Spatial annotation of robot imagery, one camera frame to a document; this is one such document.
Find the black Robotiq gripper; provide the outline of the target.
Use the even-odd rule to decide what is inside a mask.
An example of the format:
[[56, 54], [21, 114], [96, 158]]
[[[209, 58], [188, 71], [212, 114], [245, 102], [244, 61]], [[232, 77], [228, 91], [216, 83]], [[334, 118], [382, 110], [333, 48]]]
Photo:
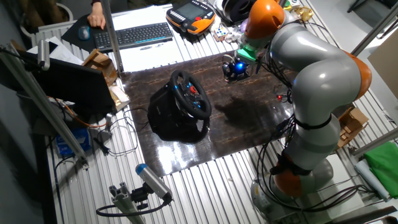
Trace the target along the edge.
[[226, 82], [234, 80], [233, 83], [235, 83], [249, 78], [247, 68], [248, 64], [244, 62], [233, 63], [230, 55], [222, 56], [222, 70]]

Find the person's bare hand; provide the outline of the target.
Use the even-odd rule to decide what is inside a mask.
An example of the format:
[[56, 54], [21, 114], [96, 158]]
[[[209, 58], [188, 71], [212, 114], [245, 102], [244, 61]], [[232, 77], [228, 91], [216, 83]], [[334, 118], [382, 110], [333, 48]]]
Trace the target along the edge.
[[88, 23], [91, 27], [104, 29], [106, 25], [106, 20], [103, 14], [103, 8], [100, 1], [96, 1], [92, 3], [92, 11], [91, 14], [87, 17]]

